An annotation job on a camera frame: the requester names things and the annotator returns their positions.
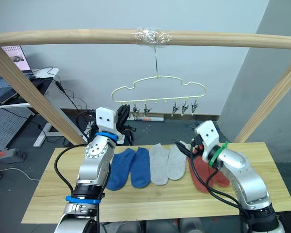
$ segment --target gray sock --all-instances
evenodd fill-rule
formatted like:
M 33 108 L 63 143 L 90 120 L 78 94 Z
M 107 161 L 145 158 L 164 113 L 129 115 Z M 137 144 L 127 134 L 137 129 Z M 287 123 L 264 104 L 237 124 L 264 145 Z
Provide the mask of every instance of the gray sock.
M 176 145 L 170 147 L 167 162 L 167 176 L 171 180 L 179 180 L 185 173 L 186 156 Z
M 169 150 L 156 144 L 149 150 L 151 181 L 156 185 L 164 185 L 168 182 L 167 160 Z

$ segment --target clear tape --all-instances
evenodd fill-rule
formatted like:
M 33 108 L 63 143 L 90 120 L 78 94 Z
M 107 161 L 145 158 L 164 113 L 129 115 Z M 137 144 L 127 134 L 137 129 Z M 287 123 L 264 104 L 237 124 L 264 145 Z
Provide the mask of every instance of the clear tape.
M 149 28 L 139 28 L 139 31 L 133 34 L 141 45 L 162 46 L 172 40 L 170 34 Z

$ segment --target metal pegboard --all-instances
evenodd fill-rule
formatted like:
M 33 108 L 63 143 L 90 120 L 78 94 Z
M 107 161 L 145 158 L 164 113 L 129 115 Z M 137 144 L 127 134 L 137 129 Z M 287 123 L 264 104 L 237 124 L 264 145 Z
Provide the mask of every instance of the metal pegboard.
M 27 107 L 7 108 L 7 110 L 25 118 L 34 115 Z M 0 108 L 0 150 L 6 149 L 8 143 L 27 120 L 25 118 L 15 116 Z

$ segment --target sock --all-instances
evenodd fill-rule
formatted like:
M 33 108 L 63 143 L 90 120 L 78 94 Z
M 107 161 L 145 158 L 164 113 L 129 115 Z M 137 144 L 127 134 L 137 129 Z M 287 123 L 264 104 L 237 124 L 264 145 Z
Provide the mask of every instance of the sock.
M 150 151 L 150 171 L 151 181 L 156 185 L 164 185 L 168 182 L 167 176 L 167 160 L 169 150 L 166 150 L 162 145 L 154 145 Z
M 189 158 L 188 158 L 188 161 L 189 161 L 191 178 L 192 178 L 192 181 L 193 181 L 196 189 L 203 192 L 203 193 L 208 193 L 208 190 L 205 188 L 205 186 L 203 186 L 202 183 L 199 182 L 199 180 L 195 176 L 193 169 L 191 167 L 191 160 Z M 201 156 L 197 156 L 194 158 L 194 165 L 195 165 L 196 171 L 199 174 L 200 178 L 204 182 L 206 182 L 207 178 L 210 176 L 210 173 L 208 170 L 208 167 L 209 167 L 208 164 L 203 161 Z M 213 180 L 212 179 L 209 181 L 209 186 L 213 187 Z
M 116 191 L 124 187 L 134 157 L 134 150 L 129 148 L 120 154 L 114 155 L 111 164 L 110 178 L 106 186 L 107 189 Z
M 176 145 L 170 147 L 167 161 L 167 176 L 171 180 L 179 180 L 185 173 L 186 156 Z
M 215 169 L 213 169 L 210 166 L 208 167 L 208 170 L 210 174 L 212 174 L 215 171 Z M 229 180 L 225 177 L 225 175 L 221 171 L 219 171 L 211 180 L 221 187 L 229 187 Z
M 138 147 L 130 167 L 130 180 L 134 188 L 144 188 L 150 183 L 150 157 L 146 148 Z

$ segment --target gray wall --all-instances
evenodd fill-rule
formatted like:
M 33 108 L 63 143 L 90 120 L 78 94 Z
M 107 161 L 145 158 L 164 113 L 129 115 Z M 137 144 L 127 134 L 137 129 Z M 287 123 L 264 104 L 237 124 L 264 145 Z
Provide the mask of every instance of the gray wall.
M 257 33 L 291 35 L 291 0 L 270 0 Z M 219 119 L 233 140 L 291 63 L 291 50 L 250 49 Z M 265 141 L 278 162 L 291 161 L 291 89 L 247 142 Z
M 84 28 L 137 29 L 255 33 L 268 0 L 0 0 L 0 32 Z M 32 68 L 59 68 L 63 87 L 83 98 L 88 108 L 108 106 L 111 92 L 132 86 L 155 74 L 154 51 L 137 45 L 35 45 L 23 46 Z M 167 46 L 159 48 L 161 75 L 204 84 L 197 113 L 219 115 L 227 100 L 248 48 Z M 137 84 L 135 91 L 115 95 L 117 100 L 193 96 L 202 93 L 179 81 L 151 80 Z M 58 93 L 57 104 L 67 105 Z M 148 103 L 152 112 L 169 113 L 173 102 Z

